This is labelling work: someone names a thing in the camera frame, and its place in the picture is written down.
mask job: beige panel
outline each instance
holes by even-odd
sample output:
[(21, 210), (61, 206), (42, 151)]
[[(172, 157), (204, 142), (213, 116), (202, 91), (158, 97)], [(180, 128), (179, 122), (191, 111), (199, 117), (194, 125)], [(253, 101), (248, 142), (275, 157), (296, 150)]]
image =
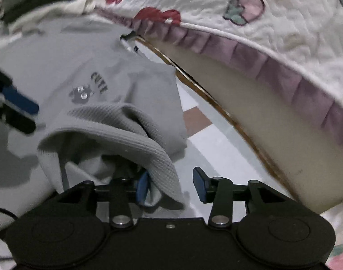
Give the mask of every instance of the beige panel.
[(343, 150), (324, 132), (267, 87), (237, 71), (184, 48), (150, 41), (244, 126), (306, 206), (321, 213), (343, 201)]

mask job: dark green fabric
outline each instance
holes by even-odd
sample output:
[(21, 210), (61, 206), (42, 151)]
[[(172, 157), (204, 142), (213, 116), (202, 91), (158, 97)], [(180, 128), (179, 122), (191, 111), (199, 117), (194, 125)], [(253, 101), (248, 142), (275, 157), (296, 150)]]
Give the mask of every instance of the dark green fabric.
[(23, 2), (21, 5), (6, 11), (0, 20), (6, 24), (10, 24), (16, 21), (20, 16), (34, 10), (37, 7), (60, 1), (69, 0), (25, 0), (25, 2)]

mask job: white quilted blanket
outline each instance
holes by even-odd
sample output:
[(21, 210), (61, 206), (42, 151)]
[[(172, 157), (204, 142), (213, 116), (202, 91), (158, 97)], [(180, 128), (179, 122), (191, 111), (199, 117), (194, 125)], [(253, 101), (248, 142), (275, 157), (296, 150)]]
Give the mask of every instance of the white quilted blanket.
[(247, 44), (343, 106), (343, 0), (102, 0), (100, 5), (127, 18), (143, 18), (144, 8), (153, 7), (152, 15), (166, 23), (180, 21), (181, 27)]

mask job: wooden edge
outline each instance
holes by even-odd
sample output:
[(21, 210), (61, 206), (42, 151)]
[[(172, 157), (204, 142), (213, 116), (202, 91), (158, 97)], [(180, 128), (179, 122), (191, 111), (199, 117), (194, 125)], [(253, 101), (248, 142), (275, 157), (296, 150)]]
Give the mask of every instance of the wooden edge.
[(182, 70), (166, 55), (164, 55), (160, 50), (152, 46), (151, 43), (149, 43), (142, 37), (137, 37), (136, 40), (144, 46), (146, 46), (147, 48), (149, 48), (154, 54), (156, 54), (160, 59), (162, 59), (163, 62), (165, 62), (168, 65), (174, 66), (176, 68), (176, 75), (178, 79), (183, 84), (192, 89), (194, 92), (196, 92), (199, 96), (201, 96), (204, 100), (206, 100), (210, 105), (212, 105), (248, 143), (248, 145), (250, 146), (250, 148), (252, 148), (252, 150), (259, 158), (259, 160), (262, 162), (263, 166), (268, 171), (268, 173), (274, 179), (276, 179), (282, 186), (284, 186), (295, 200), (300, 201), (298, 194), (295, 192), (293, 187), (288, 182), (283, 171), (278, 167), (278, 165), (273, 161), (273, 159), (268, 155), (268, 153), (264, 149), (262, 149), (254, 143), (252, 137), (250, 137), (245, 132), (244, 128), (237, 120), (235, 120), (227, 111), (225, 111), (221, 107), (221, 105), (219, 105), (218, 102), (203, 87), (201, 87), (194, 79), (191, 79), (191, 77), (184, 70)]

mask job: purple ruffle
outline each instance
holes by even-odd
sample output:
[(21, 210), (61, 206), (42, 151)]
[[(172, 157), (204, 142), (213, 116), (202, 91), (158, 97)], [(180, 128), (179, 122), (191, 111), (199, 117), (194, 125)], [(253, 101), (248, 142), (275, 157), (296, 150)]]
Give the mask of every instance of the purple ruffle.
[(97, 12), (116, 23), (133, 28), (138, 35), (162, 39), (207, 55), (266, 84), (299, 114), (328, 132), (343, 147), (343, 108), (340, 104), (298, 72), (268, 55), (236, 40), (204, 31), (123, 18), (104, 9), (97, 9)]

